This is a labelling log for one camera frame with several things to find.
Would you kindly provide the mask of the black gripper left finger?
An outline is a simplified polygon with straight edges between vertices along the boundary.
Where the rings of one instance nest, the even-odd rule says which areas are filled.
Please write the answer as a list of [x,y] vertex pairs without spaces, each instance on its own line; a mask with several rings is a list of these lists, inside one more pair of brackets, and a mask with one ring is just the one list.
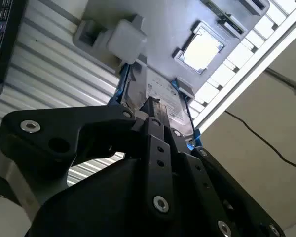
[[31,219],[64,190],[72,166],[117,152],[171,172],[167,121],[120,105],[14,111],[0,125],[0,178]]

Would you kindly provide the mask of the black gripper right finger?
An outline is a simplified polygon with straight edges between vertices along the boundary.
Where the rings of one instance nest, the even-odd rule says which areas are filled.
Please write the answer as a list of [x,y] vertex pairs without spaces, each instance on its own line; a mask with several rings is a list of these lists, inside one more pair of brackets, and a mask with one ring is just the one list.
[[171,163],[178,179],[184,220],[203,227],[207,237],[283,237],[284,231],[203,147],[187,147],[183,135],[170,127],[167,109],[151,100],[151,114],[165,126]]

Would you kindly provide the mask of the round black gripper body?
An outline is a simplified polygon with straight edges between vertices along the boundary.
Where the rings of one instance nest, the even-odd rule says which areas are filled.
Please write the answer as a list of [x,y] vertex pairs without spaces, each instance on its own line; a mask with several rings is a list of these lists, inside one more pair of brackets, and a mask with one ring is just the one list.
[[47,201],[33,237],[195,237],[204,218],[162,159],[121,160]]

